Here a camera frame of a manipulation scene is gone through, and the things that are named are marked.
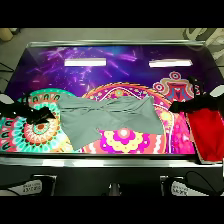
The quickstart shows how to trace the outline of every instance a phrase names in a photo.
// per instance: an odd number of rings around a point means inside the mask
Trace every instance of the gray fabric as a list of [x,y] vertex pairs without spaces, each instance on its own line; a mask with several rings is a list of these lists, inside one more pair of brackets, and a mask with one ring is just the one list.
[[153,98],[133,96],[95,100],[61,94],[58,106],[61,127],[74,149],[101,138],[98,130],[128,128],[136,132],[163,134],[163,125],[153,106]]

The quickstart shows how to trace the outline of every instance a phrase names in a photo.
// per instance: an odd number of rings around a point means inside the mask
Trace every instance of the colorful tabletop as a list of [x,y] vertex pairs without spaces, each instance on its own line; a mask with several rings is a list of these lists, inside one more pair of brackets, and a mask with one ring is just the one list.
[[[205,48],[188,46],[73,46],[26,48],[7,87],[6,94],[21,100],[32,92],[31,107],[50,108],[56,119],[49,123],[29,125],[25,118],[3,118],[0,121],[0,151],[18,153],[91,153],[91,154],[194,154],[190,131],[183,113],[168,111],[173,101],[193,98],[186,79],[194,75],[205,80],[202,66],[214,64]],[[65,67],[65,59],[106,58],[102,67]],[[190,67],[150,68],[149,61],[167,58],[190,59]],[[218,70],[213,79],[206,76],[205,91],[222,78]],[[153,96],[155,110],[164,127],[163,135],[145,134],[129,129],[100,130],[102,138],[73,150],[60,126],[57,101],[61,93],[101,101],[106,98]]]

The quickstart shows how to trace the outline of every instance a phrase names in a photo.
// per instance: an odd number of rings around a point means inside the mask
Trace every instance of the gray cloth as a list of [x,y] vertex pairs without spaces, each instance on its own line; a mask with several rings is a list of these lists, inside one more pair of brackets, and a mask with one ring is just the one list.
[[136,132],[162,135],[163,125],[153,106],[153,98],[138,100],[133,96],[100,102],[61,94],[58,106],[61,127],[73,149],[80,149],[101,138],[98,130],[128,128]]

